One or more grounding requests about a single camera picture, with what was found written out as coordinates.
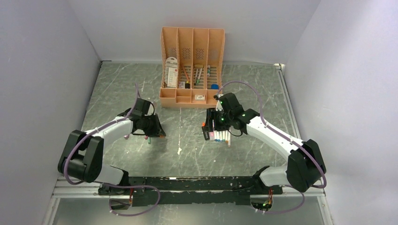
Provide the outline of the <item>orange black highlighter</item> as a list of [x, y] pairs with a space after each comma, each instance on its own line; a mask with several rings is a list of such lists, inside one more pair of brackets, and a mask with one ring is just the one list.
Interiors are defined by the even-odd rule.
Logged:
[[208, 126], [208, 124], [206, 124], [206, 123], [202, 123], [202, 132], [203, 132], [203, 136], [204, 136], [204, 138], [205, 138], [205, 140], [207, 141], [207, 140], [210, 140], [210, 134], [209, 134], [209, 126]]

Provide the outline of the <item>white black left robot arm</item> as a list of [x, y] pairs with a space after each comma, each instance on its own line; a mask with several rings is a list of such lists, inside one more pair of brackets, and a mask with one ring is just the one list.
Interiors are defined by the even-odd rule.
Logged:
[[104, 164], [103, 153], [116, 140], [136, 135], [137, 130], [147, 138], [166, 136], [153, 103], [142, 98], [137, 98], [132, 108], [100, 127], [72, 131], [60, 157], [58, 171], [71, 184], [105, 183], [111, 184], [118, 195], [127, 193], [130, 188], [128, 172]]

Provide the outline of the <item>white pen green cap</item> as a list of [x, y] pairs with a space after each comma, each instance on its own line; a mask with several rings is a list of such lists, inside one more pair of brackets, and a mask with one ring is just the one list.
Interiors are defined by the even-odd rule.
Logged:
[[218, 140], [217, 131], [214, 131], [213, 134], [214, 134], [214, 140], [217, 141]]

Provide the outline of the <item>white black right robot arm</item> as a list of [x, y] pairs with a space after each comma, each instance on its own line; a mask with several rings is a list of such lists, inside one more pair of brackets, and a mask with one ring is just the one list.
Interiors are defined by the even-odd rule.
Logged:
[[206, 140], [231, 143], [231, 129], [257, 138], [274, 149], [287, 162], [285, 166], [265, 166], [253, 176], [253, 188], [265, 194], [271, 186], [289, 186], [299, 192], [320, 188], [316, 182], [326, 173], [317, 142], [303, 141], [275, 127], [253, 109], [244, 110], [233, 93], [215, 95], [214, 108], [207, 109], [202, 125]]

